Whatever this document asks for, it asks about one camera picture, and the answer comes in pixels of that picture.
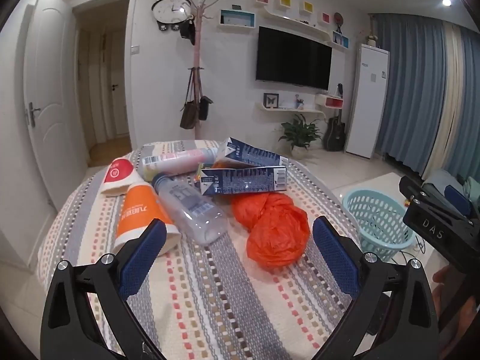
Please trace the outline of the person's right hand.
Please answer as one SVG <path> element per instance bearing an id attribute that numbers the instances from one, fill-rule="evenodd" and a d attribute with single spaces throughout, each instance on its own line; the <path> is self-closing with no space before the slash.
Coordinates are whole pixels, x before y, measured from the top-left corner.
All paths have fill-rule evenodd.
<path id="1" fill-rule="evenodd" d="M 448 265 L 433 275 L 441 359 L 479 358 L 479 270 Z"/>

